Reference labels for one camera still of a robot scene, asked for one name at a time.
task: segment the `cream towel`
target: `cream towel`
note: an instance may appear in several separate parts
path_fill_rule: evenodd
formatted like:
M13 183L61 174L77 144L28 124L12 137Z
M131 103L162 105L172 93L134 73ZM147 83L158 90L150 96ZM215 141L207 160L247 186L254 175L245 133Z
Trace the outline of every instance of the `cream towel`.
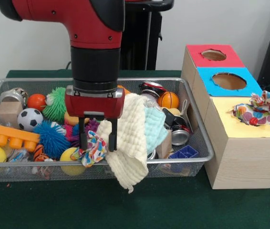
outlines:
M148 174L147 148L145 137L146 98L137 94L125 96L122 116L117 125L117 150L108 152L105 159L114 172L120 185L133 192L133 185ZM102 121L97 134L108 143L112 131L109 121Z

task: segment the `table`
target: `table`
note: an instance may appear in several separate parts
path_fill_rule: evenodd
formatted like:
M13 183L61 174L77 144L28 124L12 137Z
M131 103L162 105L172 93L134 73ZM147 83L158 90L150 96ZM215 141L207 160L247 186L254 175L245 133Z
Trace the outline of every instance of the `table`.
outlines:
M70 77L68 70L8 77ZM180 71L121 71L121 77L179 77ZM270 228L270 189L212 190L196 177L147 178L132 194L117 180L0 183L1 229Z

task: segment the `light blue cloth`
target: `light blue cloth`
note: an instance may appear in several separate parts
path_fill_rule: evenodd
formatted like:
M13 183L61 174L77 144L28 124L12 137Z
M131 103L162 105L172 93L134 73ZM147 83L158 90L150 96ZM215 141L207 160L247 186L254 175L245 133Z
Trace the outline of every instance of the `light blue cloth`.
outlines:
M150 154L167 137L164 128L165 114L155 107L145 107L145 137L147 154Z

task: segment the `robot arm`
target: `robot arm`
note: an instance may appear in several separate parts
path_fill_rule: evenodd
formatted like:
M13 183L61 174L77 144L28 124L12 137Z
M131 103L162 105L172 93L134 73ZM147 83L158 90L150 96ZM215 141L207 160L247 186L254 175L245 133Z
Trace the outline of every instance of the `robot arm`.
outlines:
M22 21L62 23L71 42L73 86L66 90L69 115L80 118L80 147L86 149L84 117L112 122L109 149L116 149L117 118L125 94L117 88L124 0L0 0L0 11Z

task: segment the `black cable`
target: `black cable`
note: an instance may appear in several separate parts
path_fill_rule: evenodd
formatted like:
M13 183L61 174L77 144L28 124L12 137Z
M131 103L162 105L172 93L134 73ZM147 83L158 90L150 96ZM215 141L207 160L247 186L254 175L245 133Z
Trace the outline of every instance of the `black cable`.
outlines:
M69 68L69 66L71 65L71 63L72 63L72 62L71 62L71 61L69 61L65 69L68 69L68 68Z

